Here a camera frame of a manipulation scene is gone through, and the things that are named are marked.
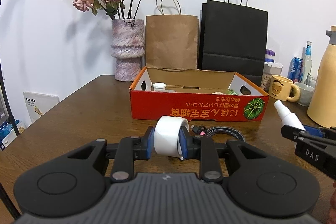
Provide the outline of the person's hand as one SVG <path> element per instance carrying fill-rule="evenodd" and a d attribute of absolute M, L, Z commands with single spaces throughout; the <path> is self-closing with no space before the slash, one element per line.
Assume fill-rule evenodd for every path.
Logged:
<path fill-rule="evenodd" d="M 326 224 L 336 224 L 336 189 L 330 199 L 330 209 Z"/>

